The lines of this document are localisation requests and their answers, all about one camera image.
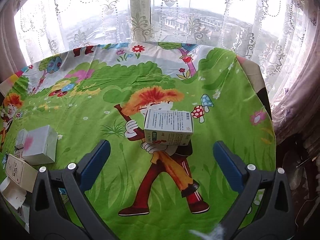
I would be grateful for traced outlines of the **small silver box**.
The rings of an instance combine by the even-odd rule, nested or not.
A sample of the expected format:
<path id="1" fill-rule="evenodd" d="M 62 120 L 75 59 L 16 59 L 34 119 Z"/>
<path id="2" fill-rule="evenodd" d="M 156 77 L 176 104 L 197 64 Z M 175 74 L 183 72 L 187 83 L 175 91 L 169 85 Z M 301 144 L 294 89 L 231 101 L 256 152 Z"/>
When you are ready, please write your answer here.
<path id="1" fill-rule="evenodd" d="M 17 133 L 15 147 L 17 149 L 24 148 L 25 140 L 27 138 L 28 131 L 26 129 L 22 129 Z"/>

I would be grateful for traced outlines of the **beige box with drawing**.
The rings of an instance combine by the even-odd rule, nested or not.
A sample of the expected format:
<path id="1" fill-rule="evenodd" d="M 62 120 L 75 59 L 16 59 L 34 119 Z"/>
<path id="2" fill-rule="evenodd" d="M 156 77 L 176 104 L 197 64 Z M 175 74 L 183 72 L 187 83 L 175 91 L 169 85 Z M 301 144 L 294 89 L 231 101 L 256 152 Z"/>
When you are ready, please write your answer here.
<path id="1" fill-rule="evenodd" d="M 22 159 L 8 155 L 6 175 L 22 189 L 33 192 L 38 171 Z"/>

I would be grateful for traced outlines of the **silver box with pink spot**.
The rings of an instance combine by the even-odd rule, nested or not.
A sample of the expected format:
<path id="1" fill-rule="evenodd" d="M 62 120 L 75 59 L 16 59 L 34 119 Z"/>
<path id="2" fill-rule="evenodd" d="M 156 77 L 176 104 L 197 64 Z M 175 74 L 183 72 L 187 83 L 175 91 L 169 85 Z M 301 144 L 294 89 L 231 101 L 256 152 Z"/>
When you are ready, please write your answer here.
<path id="1" fill-rule="evenodd" d="M 58 133 L 49 125 L 28 131 L 22 158 L 29 165 L 55 163 Z"/>

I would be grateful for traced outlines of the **cartoon print green tablecloth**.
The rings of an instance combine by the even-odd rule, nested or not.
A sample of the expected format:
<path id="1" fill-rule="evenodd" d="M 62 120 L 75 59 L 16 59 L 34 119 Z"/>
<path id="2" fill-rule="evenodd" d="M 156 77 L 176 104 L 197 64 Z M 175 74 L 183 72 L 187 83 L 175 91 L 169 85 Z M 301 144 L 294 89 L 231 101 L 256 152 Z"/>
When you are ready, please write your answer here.
<path id="1" fill-rule="evenodd" d="M 214 159 L 215 142 L 261 170 L 275 168 L 272 121 L 242 62 L 217 47 L 133 42 L 33 63 L 1 103 L 1 169 L 22 129 L 58 133 L 54 170 L 108 140 L 110 157 L 86 196 L 111 230 L 120 239 L 197 239 L 238 195 Z M 190 112 L 189 144 L 147 143 L 150 109 Z"/>

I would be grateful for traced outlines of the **white green medicine box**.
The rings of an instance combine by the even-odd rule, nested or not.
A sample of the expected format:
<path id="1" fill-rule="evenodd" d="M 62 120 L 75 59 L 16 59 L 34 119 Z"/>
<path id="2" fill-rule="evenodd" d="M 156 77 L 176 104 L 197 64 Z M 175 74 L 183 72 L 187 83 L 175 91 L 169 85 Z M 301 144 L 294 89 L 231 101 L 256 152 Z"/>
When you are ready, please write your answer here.
<path id="1" fill-rule="evenodd" d="M 150 109 L 146 114 L 144 135 L 147 143 L 187 146 L 193 132 L 190 112 Z"/>

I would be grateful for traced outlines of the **white lace curtain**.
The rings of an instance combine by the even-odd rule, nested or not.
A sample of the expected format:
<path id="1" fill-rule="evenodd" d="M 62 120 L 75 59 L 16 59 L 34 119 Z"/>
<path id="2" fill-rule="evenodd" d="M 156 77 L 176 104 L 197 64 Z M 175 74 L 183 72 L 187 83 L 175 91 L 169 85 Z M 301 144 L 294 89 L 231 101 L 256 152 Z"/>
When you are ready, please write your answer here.
<path id="1" fill-rule="evenodd" d="M 190 42 L 259 64 L 269 99 L 298 77 L 318 23 L 313 0 L 14 0 L 27 64 L 87 44 Z"/>

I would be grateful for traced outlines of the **mauve drape curtain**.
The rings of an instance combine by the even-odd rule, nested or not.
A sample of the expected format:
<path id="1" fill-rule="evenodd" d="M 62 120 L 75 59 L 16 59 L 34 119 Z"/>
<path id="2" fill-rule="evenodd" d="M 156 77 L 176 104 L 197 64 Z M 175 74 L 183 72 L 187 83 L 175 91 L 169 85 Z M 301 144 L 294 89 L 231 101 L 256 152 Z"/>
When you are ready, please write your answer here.
<path id="1" fill-rule="evenodd" d="M 319 2 L 304 0 L 303 34 L 293 42 L 272 98 L 276 144 L 300 133 L 319 111 Z"/>

